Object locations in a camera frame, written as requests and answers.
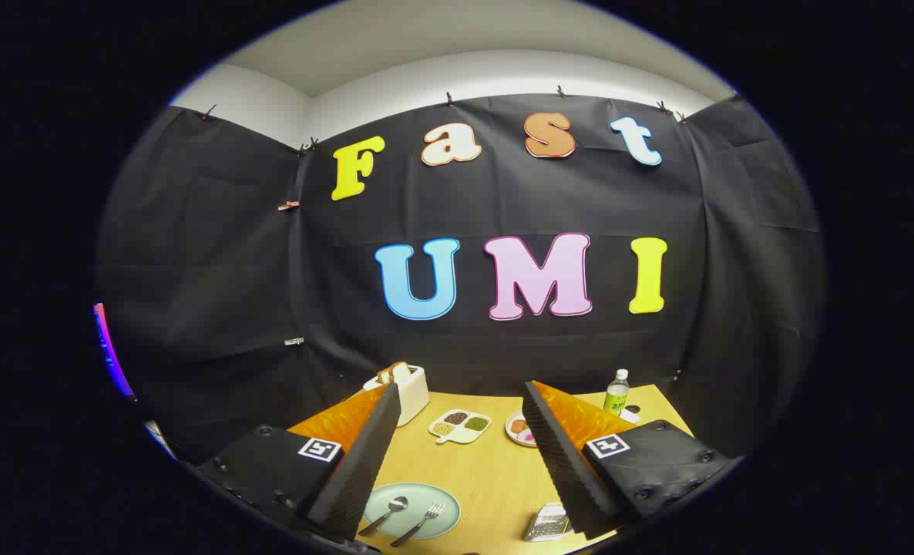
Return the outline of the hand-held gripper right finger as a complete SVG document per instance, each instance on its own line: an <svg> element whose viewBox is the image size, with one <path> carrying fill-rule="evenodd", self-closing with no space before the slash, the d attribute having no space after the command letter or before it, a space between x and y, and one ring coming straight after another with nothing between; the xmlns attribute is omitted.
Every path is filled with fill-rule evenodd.
<svg viewBox="0 0 914 555"><path fill-rule="evenodd" d="M522 412L573 529L585 537L675 513L738 466L665 419L634 425L540 382Z"/></svg>

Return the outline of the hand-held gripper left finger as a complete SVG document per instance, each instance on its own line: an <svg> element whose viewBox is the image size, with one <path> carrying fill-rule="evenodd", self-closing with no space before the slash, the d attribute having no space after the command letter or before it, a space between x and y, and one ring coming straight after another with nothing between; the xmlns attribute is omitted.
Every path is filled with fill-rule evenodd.
<svg viewBox="0 0 914 555"><path fill-rule="evenodd" d="M343 406L348 438L257 425L197 465L195 477L276 530L351 541L397 428L398 386L362 392Z"/></svg>

